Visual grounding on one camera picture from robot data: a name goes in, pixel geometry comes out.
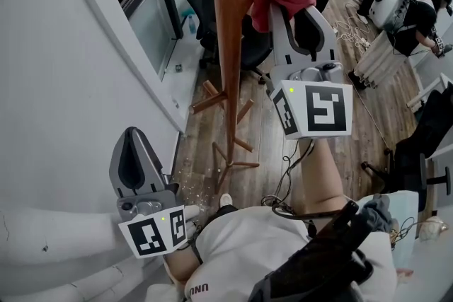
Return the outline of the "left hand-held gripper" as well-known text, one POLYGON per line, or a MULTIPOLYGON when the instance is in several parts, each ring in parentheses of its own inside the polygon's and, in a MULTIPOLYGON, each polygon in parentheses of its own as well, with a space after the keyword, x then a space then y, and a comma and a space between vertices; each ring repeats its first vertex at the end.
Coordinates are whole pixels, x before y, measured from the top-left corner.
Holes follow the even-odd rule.
POLYGON ((188 241, 179 184, 165 186, 161 169, 144 132, 128 127, 113 148, 109 176, 118 197, 120 231, 137 259, 167 255, 188 241), (137 157, 144 175, 138 184, 137 157))

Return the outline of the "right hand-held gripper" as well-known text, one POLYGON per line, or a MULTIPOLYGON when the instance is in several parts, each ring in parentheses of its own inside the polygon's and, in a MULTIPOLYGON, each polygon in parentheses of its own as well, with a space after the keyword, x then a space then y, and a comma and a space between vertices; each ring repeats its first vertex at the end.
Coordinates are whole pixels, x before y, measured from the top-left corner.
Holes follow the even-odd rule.
POLYGON ((294 39, 286 9, 271 4, 269 26, 275 64, 269 97, 286 139, 318 139, 352 134, 353 89, 344 83, 343 65, 336 60, 336 34, 315 6, 305 9, 310 23, 308 50, 294 39), (298 66, 327 61, 317 66, 298 66))

